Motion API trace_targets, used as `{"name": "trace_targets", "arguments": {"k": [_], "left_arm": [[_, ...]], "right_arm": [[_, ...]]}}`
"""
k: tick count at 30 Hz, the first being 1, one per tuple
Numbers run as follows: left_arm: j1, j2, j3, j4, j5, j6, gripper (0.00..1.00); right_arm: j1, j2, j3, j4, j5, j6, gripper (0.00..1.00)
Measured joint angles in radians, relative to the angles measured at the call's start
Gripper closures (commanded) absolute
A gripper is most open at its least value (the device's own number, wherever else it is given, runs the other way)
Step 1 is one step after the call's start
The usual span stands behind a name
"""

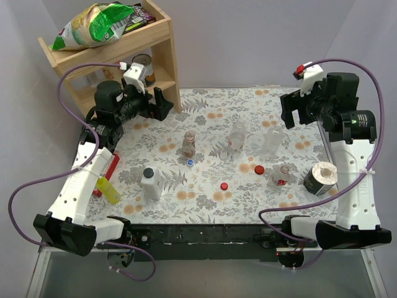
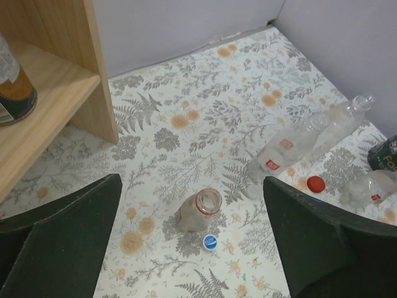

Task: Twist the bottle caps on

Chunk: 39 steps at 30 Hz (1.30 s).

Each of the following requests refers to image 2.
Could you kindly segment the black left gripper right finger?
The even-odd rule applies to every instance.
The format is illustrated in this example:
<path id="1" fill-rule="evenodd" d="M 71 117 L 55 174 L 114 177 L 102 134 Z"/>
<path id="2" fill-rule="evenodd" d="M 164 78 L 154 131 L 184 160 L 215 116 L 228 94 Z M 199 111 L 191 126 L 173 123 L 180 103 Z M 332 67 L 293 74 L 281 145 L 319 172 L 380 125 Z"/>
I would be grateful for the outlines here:
<path id="1" fill-rule="evenodd" d="M 291 297 L 396 297 L 396 226 L 272 176 L 263 192 Z"/>

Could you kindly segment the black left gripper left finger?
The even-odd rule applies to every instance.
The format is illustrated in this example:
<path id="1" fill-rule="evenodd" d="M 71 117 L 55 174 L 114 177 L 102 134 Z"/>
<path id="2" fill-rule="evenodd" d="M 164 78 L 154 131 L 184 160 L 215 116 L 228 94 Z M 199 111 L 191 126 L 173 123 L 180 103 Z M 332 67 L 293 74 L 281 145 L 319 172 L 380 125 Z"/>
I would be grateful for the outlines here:
<path id="1" fill-rule="evenodd" d="M 1 297 L 92 297 L 122 192 L 119 174 L 1 220 Z"/>

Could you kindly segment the red bottle cap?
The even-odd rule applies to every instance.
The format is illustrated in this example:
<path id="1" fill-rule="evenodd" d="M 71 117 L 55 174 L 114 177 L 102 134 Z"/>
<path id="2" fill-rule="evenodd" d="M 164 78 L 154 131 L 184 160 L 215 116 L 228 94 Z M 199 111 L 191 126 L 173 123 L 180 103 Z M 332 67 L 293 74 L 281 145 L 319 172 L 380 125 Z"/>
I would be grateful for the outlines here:
<path id="1" fill-rule="evenodd" d="M 314 193 L 321 193 L 326 188 L 324 180 L 319 176 L 309 177 L 306 184 L 308 186 L 308 189 Z"/>

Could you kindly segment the crushed clear bottle red label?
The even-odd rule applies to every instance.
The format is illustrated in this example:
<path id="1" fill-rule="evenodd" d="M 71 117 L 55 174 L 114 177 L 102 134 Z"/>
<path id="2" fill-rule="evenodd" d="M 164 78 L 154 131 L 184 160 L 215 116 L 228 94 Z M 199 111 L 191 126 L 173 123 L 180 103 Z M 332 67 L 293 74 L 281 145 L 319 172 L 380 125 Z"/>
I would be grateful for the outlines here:
<path id="1" fill-rule="evenodd" d="M 375 170 L 348 181 L 340 188 L 339 202 L 353 209 L 380 204 L 396 193 L 396 172 Z"/>

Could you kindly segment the clear plastic bottle red label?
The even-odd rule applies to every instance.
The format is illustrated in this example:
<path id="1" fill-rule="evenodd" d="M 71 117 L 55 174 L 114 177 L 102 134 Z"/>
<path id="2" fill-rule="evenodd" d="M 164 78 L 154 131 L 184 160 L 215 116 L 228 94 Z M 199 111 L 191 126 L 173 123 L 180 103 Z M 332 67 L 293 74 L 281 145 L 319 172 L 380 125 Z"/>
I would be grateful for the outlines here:
<path id="1" fill-rule="evenodd" d="M 299 162 L 314 147 L 328 125 L 328 116 L 316 112 L 273 136 L 248 163 L 247 174 L 252 181 L 244 188 L 243 194 L 252 200 L 262 198 L 265 177 L 278 176 Z"/>

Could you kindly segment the blue white bottle cap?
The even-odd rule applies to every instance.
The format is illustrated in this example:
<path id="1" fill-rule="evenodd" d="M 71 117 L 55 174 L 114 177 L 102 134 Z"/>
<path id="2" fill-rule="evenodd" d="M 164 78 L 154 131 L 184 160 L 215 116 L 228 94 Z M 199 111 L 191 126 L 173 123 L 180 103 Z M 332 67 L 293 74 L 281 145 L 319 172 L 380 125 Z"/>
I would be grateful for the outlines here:
<path id="1" fill-rule="evenodd" d="M 217 237 L 214 235 L 205 235 L 203 238 L 203 247 L 207 251 L 213 251 L 218 246 Z"/>

